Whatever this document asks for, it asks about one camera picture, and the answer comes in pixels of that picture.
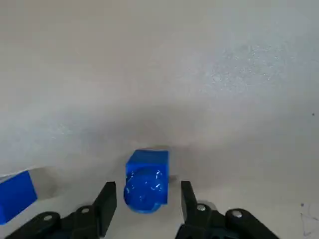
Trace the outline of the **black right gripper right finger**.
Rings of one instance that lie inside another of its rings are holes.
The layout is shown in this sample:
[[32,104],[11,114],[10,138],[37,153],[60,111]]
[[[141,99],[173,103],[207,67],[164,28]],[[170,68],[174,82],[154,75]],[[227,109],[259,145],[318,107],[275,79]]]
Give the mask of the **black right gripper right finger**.
[[250,212],[235,208],[221,214],[216,207],[199,203],[190,181],[181,181],[184,223],[177,239],[277,239],[278,236]]

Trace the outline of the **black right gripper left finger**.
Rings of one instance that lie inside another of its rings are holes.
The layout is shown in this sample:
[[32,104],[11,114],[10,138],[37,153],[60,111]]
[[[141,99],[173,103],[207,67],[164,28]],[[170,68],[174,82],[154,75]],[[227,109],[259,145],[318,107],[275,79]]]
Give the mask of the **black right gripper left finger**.
[[61,218],[57,212],[42,212],[6,236],[7,239],[101,239],[117,207],[116,183],[107,182],[91,205]]

